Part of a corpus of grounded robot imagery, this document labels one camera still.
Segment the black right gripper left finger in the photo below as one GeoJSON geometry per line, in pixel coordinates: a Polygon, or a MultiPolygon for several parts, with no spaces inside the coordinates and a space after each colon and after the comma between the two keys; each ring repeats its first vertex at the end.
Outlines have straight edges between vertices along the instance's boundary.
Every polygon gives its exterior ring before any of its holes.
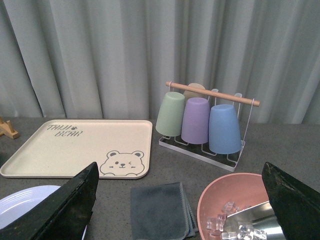
{"type": "Polygon", "coordinates": [[[99,182],[94,161],[0,231],[2,240],[80,240],[91,220],[99,182]]]}

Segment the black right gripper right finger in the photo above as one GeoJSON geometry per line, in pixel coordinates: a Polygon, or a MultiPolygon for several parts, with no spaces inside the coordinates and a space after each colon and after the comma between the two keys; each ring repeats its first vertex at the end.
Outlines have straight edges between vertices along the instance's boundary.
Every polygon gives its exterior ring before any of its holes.
{"type": "Polygon", "coordinates": [[[287,240],[318,240],[320,238],[320,193],[266,162],[262,181],[287,240]]]}

